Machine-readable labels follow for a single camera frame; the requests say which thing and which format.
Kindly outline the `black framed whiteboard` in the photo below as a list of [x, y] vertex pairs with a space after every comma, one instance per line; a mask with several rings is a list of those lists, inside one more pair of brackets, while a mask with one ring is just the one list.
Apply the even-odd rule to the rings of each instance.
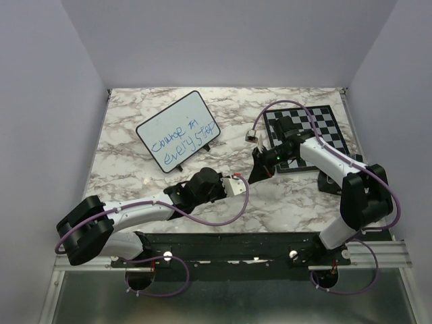
[[197, 90], [136, 127], [136, 134], [163, 173], [170, 173], [221, 134]]

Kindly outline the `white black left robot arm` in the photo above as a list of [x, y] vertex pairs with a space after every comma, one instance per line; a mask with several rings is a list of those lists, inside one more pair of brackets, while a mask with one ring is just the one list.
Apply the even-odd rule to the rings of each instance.
[[117, 248], [121, 241], [111, 238], [117, 232], [143, 223], [191, 215], [200, 205], [245, 192], [246, 185], [238, 176], [224, 176], [204, 167], [190, 180], [148, 198], [102, 202], [97, 195], [88, 196], [56, 225], [59, 246], [70, 265], [82, 265], [110, 246]]

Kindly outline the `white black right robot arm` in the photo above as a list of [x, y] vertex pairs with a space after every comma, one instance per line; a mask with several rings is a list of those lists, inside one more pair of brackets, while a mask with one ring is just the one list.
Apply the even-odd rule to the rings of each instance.
[[310, 248], [312, 260], [324, 265], [334, 258], [336, 248], [393, 211], [385, 170], [380, 165], [368, 166], [342, 154], [313, 130], [300, 131], [290, 117], [278, 119], [274, 126], [280, 144], [270, 149], [265, 148], [254, 129], [246, 133], [246, 141], [256, 145], [248, 182], [269, 179], [279, 164], [302, 159], [340, 187], [340, 216], [316, 236]]

